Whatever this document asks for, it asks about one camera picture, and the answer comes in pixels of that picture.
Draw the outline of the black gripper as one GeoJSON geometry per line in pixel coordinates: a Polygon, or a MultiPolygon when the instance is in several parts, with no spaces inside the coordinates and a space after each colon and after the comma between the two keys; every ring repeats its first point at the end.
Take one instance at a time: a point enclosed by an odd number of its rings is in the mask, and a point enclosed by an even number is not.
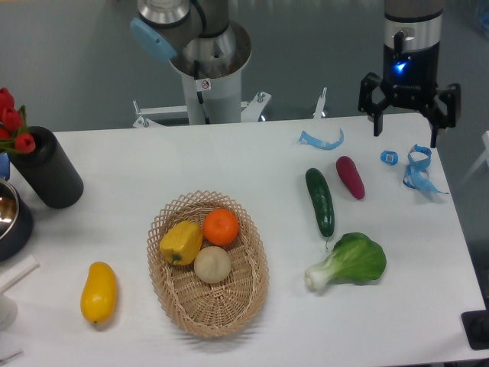
{"type": "Polygon", "coordinates": [[[374,136],[384,127],[384,110],[392,105],[422,108],[431,126],[430,147],[440,129],[454,128],[461,116],[461,85],[437,86],[443,1],[385,1],[382,79],[368,73],[360,82],[358,111],[374,124],[374,136]],[[383,94],[374,102],[374,91],[383,94]]]}

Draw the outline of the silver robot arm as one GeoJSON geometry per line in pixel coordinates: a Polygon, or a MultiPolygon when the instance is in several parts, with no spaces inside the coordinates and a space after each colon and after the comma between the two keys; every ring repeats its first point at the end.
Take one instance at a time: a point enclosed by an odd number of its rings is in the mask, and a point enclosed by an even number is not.
{"type": "MultiPolygon", "coordinates": [[[[431,135],[456,126],[461,87],[436,81],[443,2],[387,1],[384,4],[383,73],[367,74],[358,108],[383,129],[390,106],[419,112],[431,135]]],[[[140,1],[131,33],[152,57],[170,62],[183,82],[192,125],[256,122],[269,95],[241,101],[241,72],[251,55],[247,31],[231,21],[226,1],[140,1]]]]}

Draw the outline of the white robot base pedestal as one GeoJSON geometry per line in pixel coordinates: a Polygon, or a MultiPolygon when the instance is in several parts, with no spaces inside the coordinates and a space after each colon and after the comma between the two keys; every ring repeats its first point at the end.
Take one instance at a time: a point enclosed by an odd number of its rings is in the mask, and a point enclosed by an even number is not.
{"type": "Polygon", "coordinates": [[[213,56],[207,60],[175,59],[170,65],[178,72],[188,109],[199,99],[210,104],[210,116],[225,124],[240,122],[241,73],[248,61],[213,56]]]}

